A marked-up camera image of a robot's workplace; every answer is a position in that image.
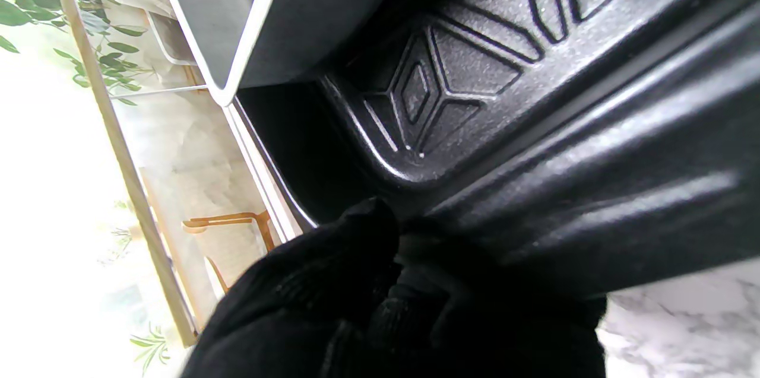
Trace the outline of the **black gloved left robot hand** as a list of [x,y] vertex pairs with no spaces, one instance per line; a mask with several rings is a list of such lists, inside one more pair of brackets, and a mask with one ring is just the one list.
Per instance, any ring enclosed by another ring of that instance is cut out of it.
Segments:
[[277,246],[218,303],[182,377],[605,377],[606,298],[483,269],[460,248],[399,263],[383,200]]

